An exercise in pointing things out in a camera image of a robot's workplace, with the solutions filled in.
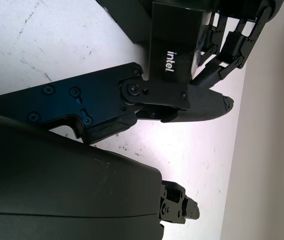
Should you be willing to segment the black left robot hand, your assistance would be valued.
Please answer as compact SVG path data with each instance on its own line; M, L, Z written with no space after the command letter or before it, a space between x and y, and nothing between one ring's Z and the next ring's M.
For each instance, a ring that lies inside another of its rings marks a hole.
M234 69L243 68L265 24L282 4L282 0L214 0L212 12L218 13L219 19L213 26L214 17L210 18L199 64L215 57L190 84L211 88Z

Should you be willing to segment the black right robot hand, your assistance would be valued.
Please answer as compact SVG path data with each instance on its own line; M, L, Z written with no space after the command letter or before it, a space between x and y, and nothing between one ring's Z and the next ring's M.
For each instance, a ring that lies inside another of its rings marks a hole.
M233 100L142 74L132 62L0 95L0 240L160 240L162 222L199 218L181 185L94 144L138 120L216 119Z

